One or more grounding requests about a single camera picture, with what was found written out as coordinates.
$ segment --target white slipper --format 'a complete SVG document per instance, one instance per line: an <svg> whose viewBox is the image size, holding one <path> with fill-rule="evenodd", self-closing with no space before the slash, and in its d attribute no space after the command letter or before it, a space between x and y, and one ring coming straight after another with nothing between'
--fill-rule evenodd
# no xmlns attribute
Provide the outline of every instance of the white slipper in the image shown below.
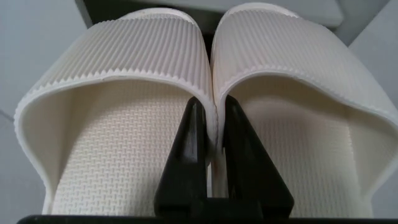
<svg viewBox="0 0 398 224"><path fill-rule="evenodd" d="M290 189L292 216L371 217L374 191L397 167L398 112L347 47L254 3L223 16L211 55L219 135L229 94Z"/></svg>
<svg viewBox="0 0 398 224"><path fill-rule="evenodd" d="M187 101L216 139L201 32L174 9L88 29L21 100L18 140L46 187L44 214L153 215L153 196Z"/></svg>

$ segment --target textured footbed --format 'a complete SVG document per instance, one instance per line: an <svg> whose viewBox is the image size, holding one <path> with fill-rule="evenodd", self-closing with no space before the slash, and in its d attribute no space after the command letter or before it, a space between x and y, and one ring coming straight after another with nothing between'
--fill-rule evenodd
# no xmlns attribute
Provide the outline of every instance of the textured footbed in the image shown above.
<svg viewBox="0 0 398 224"><path fill-rule="evenodd" d="M73 90L69 156L52 214L154 215L157 184L191 97L139 80Z"/></svg>
<svg viewBox="0 0 398 224"><path fill-rule="evenodd" d="M367 217L348 108L295 80L252 78L234 88L295 199L293 217Z"/></svg>

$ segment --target gray surface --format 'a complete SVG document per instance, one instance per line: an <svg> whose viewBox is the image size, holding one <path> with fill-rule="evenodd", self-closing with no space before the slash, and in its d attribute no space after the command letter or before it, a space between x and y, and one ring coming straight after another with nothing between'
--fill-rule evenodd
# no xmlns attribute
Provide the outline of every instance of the gray surface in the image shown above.
<svg viewBox="0 0 398 224"><path fill-rule="evenodd" d="M339 0L344 21L334 33L344 44L349 45L387 2L388 0Z"/></svg>
<svg viewBox="0 0 398 224"><path fill-rule="evenodd" d="M14 125L0 115L0 223L42 212L45 189L15 137Z"/></svg>
<svg viewBox="0 0 398 224"><path fill-rule="evenodd" d="M86 30L74 0L0 0L0 110L19 100Z"/></svg>
<svg viewBox="0 0 398 224"><path fill-rule="evenodd" d="M398 107L398 1L391 0L349 46ZM398 218L398 172L374 194L375 217Z"/></svg>

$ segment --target slipper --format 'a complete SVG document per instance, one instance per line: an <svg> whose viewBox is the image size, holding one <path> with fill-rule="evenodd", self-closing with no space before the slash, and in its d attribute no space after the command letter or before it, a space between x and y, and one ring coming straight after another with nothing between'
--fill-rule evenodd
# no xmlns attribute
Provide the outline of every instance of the slipper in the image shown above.
<svg viewBox="0 0 398 224"><path fill-rule="evenodd" d="M231 95L293 195L291 216L371 217L397 167L398 112L347 47L293 12L249 3L223 16L211 56L218 135Z"/></svg>
<svg viewBox="0 0 398 224"><path fill-rule="evenodd" d="M145 9L88 29L21 100L18 140L45 188L44 214L153 215L188 100L216 142L210 66L196 22Z"/></svg>

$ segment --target slide sandal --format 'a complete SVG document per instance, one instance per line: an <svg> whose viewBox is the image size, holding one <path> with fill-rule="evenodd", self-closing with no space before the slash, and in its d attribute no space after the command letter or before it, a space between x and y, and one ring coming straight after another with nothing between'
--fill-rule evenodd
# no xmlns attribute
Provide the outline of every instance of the slide sandal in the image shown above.
<svg viewBox="0 0 398 224"><path fill-rule="evenodd" d="M201 32L187 14L145 9L89 28L19 103L18 140L46 188L44 214L153 215L185 106L216 109Z"/></svg>
<svg viewBox="0 0 398 224"><path fill-rule="evenodd" d="M291 216L371 217L397 167L398 112L347 47L293 12L249 3L223 16L211 56L219 135L231 95L295 199Z"/></svg>

